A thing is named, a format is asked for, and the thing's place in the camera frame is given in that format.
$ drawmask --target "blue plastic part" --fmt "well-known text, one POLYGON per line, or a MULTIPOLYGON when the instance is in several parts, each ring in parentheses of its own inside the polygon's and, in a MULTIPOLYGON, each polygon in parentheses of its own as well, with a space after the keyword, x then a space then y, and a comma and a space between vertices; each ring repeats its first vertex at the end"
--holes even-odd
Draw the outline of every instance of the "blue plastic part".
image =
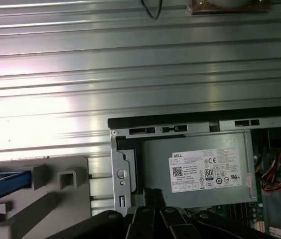
POLYGON ((31 185, 31 172, 0 172, 0 198, 31 185))

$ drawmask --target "metal side panel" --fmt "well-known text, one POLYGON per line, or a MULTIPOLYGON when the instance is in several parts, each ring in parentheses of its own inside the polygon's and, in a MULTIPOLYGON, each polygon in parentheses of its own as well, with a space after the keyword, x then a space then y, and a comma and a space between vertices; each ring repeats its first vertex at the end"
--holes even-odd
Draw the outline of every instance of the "metal side panel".
POLYGON ((113 206, 108 118, 281 106, 281 0, 186 3, 151 21, 138 0, 0 0, 0 161, 87 156, 94 215, 113 206))

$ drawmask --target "barcode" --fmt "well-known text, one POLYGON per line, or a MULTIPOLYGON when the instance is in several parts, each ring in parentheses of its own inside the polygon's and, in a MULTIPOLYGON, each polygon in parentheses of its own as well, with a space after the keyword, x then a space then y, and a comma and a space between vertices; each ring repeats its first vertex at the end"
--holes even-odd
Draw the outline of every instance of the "barcode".
POLYGON ((182 167, 173 167, 172 174, 174 177, 182 176, 182 167))

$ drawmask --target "connector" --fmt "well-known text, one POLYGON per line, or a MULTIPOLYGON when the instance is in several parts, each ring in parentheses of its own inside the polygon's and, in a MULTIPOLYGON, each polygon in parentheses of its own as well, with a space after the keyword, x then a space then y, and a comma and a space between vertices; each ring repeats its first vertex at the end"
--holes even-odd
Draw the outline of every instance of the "connector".
POLYGON ((264 221, 256 222, 254 224, 254 229, 256 229, 257 231, 260 231, 262 233, 265 233, 266 232, 265 222, 264 221))

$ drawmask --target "white sticker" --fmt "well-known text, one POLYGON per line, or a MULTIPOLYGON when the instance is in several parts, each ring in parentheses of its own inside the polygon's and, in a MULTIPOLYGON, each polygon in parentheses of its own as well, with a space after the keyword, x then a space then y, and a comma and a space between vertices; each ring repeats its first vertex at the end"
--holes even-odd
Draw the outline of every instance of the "white sticker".
POLYGON ((236 148, 173 153, 169 170, 173 193, 242 185, 236 148))
POLYGON ((246 187, 251 188, 251 186, 252 186, 252 174, 247 173, 246 187))

